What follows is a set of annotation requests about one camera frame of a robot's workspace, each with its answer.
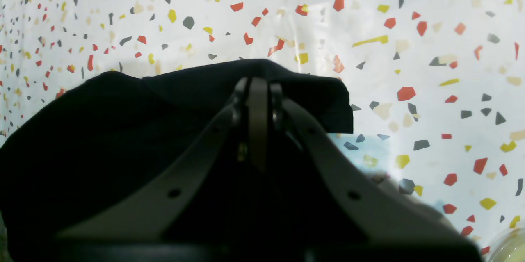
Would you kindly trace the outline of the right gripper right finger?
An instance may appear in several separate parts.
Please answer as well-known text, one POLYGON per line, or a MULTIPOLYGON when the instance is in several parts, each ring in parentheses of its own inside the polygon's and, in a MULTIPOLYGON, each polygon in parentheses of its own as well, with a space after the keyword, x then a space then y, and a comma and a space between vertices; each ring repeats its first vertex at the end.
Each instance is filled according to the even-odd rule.
POLYGON ((441 222, 441 215, 363 175, 321 124, 287 98, 278 83, 251 79, 251 161, 267 167, 269 134, 284 133, 313 167, 328 198, 356 226, 359 242, 310 246, 307 262, 480 262, 473 243, 441 222))

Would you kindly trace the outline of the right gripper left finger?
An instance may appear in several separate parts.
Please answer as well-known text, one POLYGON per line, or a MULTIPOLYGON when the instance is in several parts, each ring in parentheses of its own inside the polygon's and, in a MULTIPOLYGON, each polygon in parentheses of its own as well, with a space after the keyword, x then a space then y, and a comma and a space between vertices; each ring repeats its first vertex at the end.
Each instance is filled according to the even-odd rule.
POLYGON ((169 243, 163 234, 204 184, 224 144, 263 170, 263 80, 240 79, 231 100, 192 145, 133 195, 57 234, 55 262, 226 262, 222 246, 169 243))

